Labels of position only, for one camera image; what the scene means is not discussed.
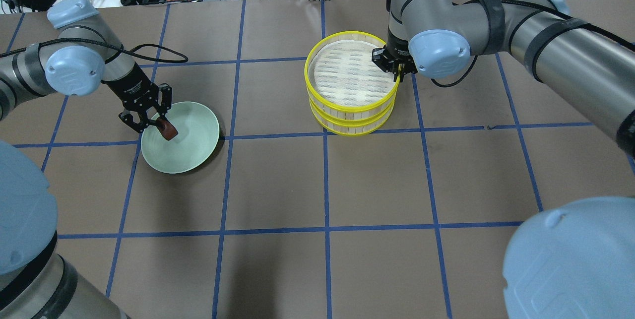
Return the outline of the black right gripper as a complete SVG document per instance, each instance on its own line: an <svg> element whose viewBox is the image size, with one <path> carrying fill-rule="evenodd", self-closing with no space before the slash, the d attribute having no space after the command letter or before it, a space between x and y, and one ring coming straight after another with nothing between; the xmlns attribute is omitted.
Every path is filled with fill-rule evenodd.
<svg viewBox="0 0 635 319"><path fill-rule="evenodd" d="M383 72L394 73L394 82L401 82L401 75L419 72L409 52L393 50L388 46L373 49L372 62Z"/></svg>

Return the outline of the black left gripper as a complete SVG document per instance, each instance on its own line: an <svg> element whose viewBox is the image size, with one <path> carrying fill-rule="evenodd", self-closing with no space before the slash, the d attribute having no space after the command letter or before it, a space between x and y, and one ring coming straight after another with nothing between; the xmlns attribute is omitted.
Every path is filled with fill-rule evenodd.
<svg viewBox="0 0 635 319"><path fill-rule="evenodd" d="M166 83L155 84L153 82L119 82L118 97L124 111L119 113L119 119L127 127L141 134L145 130L145 122L150 119L147 111L156 109L156 117L153 118L153 126L167 127L170 124L166 117L172 108L172 87ZM141 122L136 122L132 113L137 113Z"/></svg>

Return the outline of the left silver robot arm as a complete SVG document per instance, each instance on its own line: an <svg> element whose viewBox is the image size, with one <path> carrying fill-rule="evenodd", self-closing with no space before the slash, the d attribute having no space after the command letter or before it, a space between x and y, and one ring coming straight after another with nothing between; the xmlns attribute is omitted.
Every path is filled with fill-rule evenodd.
<svg viewBox="0 0 635 319"><path fill-rule="evenodd" d="M138 133L156 127L170 140L172 89L156 85L124 49L88 0L48 10L59 31L1 57L1 118L54 93L84 96L107 85L123 104L120 119ZM43 172L22 151L1 143L1 317L3 319L127 319L128 315L57 253L58 207Z"/></svg>

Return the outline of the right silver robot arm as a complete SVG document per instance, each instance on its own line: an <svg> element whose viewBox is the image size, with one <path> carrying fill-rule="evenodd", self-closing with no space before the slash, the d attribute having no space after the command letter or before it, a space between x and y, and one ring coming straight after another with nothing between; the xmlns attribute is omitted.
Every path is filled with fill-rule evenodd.
<svg viewBox="0 0 635 319"><path fill-rule="evenodd" d="M634 156L634 46L569 16L564 0L388 0L384 72L432 80L508 52L619 149ZM511 319L632 319L634 197L545 210L511 237L502 266Z"/></svg>

